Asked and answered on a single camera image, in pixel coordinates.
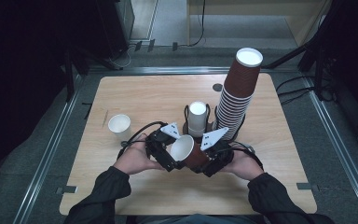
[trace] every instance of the person's left hand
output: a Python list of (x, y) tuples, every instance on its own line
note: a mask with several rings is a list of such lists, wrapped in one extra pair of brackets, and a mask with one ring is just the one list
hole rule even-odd
[(137, 140), (135, 140), (141, 142), (133, 143), (127, 148), (113, 166), (128, 175), (135, 175), (149, 169), (165, 170), (158, 162), (151, 161), (147, 158), (145, 139), (146, 134), (143, 133)]

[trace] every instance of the metal bracket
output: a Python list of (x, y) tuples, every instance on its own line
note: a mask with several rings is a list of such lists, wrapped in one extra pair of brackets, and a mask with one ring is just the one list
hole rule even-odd
[(166, 133), (167, 135), (169, 135), (175, 139), (180, 138), (178, 125), (176, 124), (176, 122), (166, 125), (160, 129), (162, 132)]
[(320, 191), (317, 185), (312, 185), (310, 183), (296, 183), (298, 189), (310, 189), (312, 191)]
[(57, 188), (56, 194), (64, 194), (64, 193), (76, 193), (77, 186), (65, 186), (63, 188)]

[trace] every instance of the cup rim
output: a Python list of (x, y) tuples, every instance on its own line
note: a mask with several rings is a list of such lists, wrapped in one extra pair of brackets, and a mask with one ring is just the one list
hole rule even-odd
[(195, 141), (194, 141), (194, 138), (190, 135), (190, 134), (184, 134), (184, 135), (181, 135), (180, 138), (176, 139), (175, 142), (172, 144), (171, 146), (171, 151), (170, 151), (170, 155), (172, 156), (172, 150), (173, 150), (173, 147), (175, 146), (175, 143), (177, 143), (180, 139), (182, 139), (183, 137), (190, 137), (192, 139), (192, 143), (191, 143), (191, 149), (188, 151), (188, 153), (186, 154), (185, 157), (183, 157), (181, 160), (177, 160), (176, 158), (173, 158), (174, 160), (176, 161), (184, 161), (190, 154), (191, 154), (191, 151), (193, 150), (194, 148), (194, 144), (195, 144)]
[[(202, 111), (202, 113), (193, 113), (194, 111), (191, 111), (191, 106), (194, 105), (194, 104), (203, 105), (203, 108), (202, 108), (203, 111)], [(193, 103), (190, 104), (190, 106), (188, 107), (188, 111), (189, 111), (191, 114), (196, 115), (196, 116), (198, 116), (198, 115), (203, 115), (203, 114), (206, 113), (206, 104), (203, 103), (202, 101), (195, 101), (195, 102), (193, 102)]]
[(236, 54), (238, 63), (246, 67), (257, 67), (263, 62), (263, 55), (257, 49), (243, 48)]
[[(112, 127), (113, 125), (113, 121), (114, 119), (117, 119), (119, 117), (123, 117), (127, 122), (128, 124), (126, 125), (126, 128), (122, 131), (118, 131), (118, 130), (115, 130), (114, 126)], [(128, 115), (125, 115), (125, 114), (117, 114), (117, 115), (114, 115), (110, 120), (109, 122), (107, 123), (107, 126), (109, 128), (109, 130), (112, 132), (112, 133), (122, 133), (124, 131), (126, 131), (130, 126), (131, 126), (131, 119)]]

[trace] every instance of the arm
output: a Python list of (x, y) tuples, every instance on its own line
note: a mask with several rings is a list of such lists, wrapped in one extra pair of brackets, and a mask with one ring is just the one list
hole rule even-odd
[(297, 207), (286, 187), (273, 176), (264, 173), (257, 162), (243, 152), (235, 151), (234, 159), (222, 171), (249, 180), (249, 203), (273, 224), (334, 223), (329, 217), (308, 215)]
[[(145, 134), (137, 140), (144, 141)], [(71, 208), (64, 223), (115, 223), (116, 199), (131, 194), (130, 175), (147, 169), (164, 170), (147, 158), (145, 142), (132, 144), (112, 167), (97, 177), (91, 195)]]

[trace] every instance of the stacked cups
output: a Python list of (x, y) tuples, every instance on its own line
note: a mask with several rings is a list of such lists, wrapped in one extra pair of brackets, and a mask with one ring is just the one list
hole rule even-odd
[(245, 119), (260, 72), (263, 55), (256, 49), (240, 49), (232, 63), (215, 111), (213, 129), (228, 127), (224, 140), (234, 140)]

